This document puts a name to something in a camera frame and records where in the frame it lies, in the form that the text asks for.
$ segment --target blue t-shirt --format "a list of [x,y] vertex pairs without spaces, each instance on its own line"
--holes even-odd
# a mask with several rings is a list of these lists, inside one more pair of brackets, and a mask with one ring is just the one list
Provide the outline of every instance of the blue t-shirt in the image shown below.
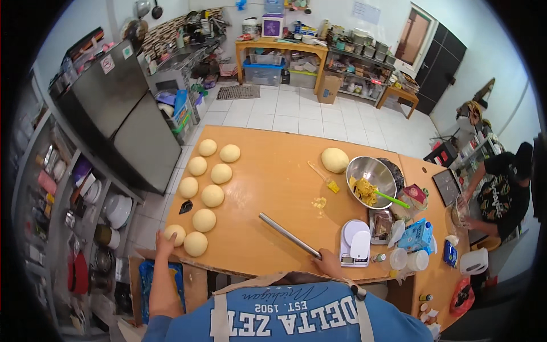
[[[240,288],[226,294],[230,341],[360,341],[355,299],[348,285],[329,281]],[[371,293],[365,298],[375,342],[433,341],[418,319]],[[212,341],[214,299],[177,318],[150,319],[143,342]]]

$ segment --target paper sign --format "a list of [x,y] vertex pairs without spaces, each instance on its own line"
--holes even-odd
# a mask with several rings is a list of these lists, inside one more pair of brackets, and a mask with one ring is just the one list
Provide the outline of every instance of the paper sign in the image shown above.
[[106,56],[102,61],[101,61],[101,68],[103,69],[103,72],[104,74],[106,75],[107,73],[110,72],[110,70],[112,70],[114,68],[114,60],[112,59],[112,55],[108,55]]
[[133,54],[133,49],[131,49],[131,45],[128,45],[127,48],[123,49],[122,53],[124,54],[124,59],[128,59],[129,56]]
[[371,24],[378,25],[380,21],[380,9],[371,5],[355,1],[351,15],[357,19],[367,21]]

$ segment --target stainless steel refrigerator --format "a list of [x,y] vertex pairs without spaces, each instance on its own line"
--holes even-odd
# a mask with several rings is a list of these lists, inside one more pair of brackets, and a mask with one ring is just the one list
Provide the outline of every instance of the stainless steel refrigerator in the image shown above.
[[129,186],[165,193],[181,147],[129,41],[112,47],[54,100],[82,140]]

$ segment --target piece of dough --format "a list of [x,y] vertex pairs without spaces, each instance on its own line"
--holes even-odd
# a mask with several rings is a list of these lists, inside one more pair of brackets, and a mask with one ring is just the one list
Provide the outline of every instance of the piece of dough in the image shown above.
[[174,246],[178,247],[182,245],[182,242],[186,237],[186,231],[184,230],[184,228],[182,228],[182,226],[178,224],[171,224],[169,227],[165,228],[164,236],[166,239],[169,240],[171,238],[171,235],[173,235],[173,233],[175,232],[177,233],[177,237],[174,240]]
[[224,200],[224,191],[222,191],[221,187],[211,184],[203,189],[201,200],[209,208],[214,208]]
[[192,176],[201,176],[207,170],[207,160],[202,156],[196,156],[190,159],[187,165],[188,171]]
[[324,150],[321,154],[321,161],[323,162],[325,169],[334,173],[346,171],[347,164],[350,163],[347,154],[336,147],[330,147]]
[[184,250],[193,257],[205,253],[208,245],[207,237],[199,231],[193,231],[184,239]]
[[198,188],[199,186],[197,185],[196,178],[186,177],[182,179],[180,184],[178,185],[178,192],[181,194],[182,197],[190,199],[197,194]]
[[241,155],[239,147],[235,145],[226,145],[220,150],[220,159],[225,163],[236,161]]
[[211,180],[215,184],[222,184],[232,178],[232,168],[226,164],[217,164],[211,170]]
[[212,139],[205,139],[200,143],[197,151],[202,156],[210,156],[217,151],[217,143],[215,143],[215,141]]
[[197,231],[206,233],[213,229],[217,222],[217,216],[210,209],[199,209],[192,216],[192,224]]

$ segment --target red plastic bag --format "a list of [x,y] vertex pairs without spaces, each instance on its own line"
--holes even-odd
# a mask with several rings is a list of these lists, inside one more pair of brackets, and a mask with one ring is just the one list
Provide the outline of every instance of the red plastic bag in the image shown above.
[[474,301],[475,293],[471,288],[471,279],[464,278],[460,280],[460,282],[456,285],[456,290],[454,291],[454,295],[452,295],[452,300],[450,301],[450,315],[453,317],[460,317],[471,308]]

